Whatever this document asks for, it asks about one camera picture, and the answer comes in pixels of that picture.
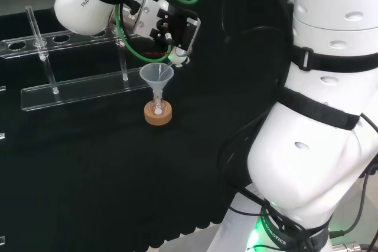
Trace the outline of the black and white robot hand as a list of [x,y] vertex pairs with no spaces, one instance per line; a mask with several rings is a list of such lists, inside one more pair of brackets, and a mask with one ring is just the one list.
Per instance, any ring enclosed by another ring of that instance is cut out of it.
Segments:
[[158,44],[170,45],[168,59],[175,67],[190,62],[201,20],[197,14],[166,0],[143,0],[133,32]]

